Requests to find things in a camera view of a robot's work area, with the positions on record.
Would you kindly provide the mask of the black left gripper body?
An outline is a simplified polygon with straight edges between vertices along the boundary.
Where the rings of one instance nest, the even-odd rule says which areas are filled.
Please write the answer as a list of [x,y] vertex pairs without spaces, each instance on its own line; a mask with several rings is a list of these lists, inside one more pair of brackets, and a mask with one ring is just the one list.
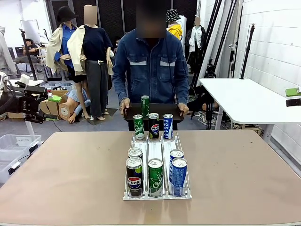
[[25,113],[26,115],[38,115],[39,101],[34,97],[11,97],[7,101],[7,112]]

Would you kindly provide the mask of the person's left hand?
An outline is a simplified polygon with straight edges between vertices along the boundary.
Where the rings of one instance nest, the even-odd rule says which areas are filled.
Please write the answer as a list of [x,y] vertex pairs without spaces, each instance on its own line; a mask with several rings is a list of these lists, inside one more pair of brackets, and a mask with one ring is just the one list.
[[187,115],[187,114],[189,113],[189,108],[188,108],[188,106],[187,106],[186,104],[184,104],[184,103],[179,103],[179,104],[178,104],[178,108],[179,108],[179,110],[180,110],[180,115],[181,115],[181,116],[185,116],[185,115]]

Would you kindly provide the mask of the person's right hand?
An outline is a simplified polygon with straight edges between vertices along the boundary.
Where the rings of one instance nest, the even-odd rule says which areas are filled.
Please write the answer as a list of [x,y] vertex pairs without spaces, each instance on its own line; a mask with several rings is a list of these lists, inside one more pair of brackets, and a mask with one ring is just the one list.
[[130,99],[129,98],[122,99],[121,102],[120,102],[120,106],[119,106],[119,111],[120,111],[121,115],[125,115],[126,110],[129,107],[130,107]]

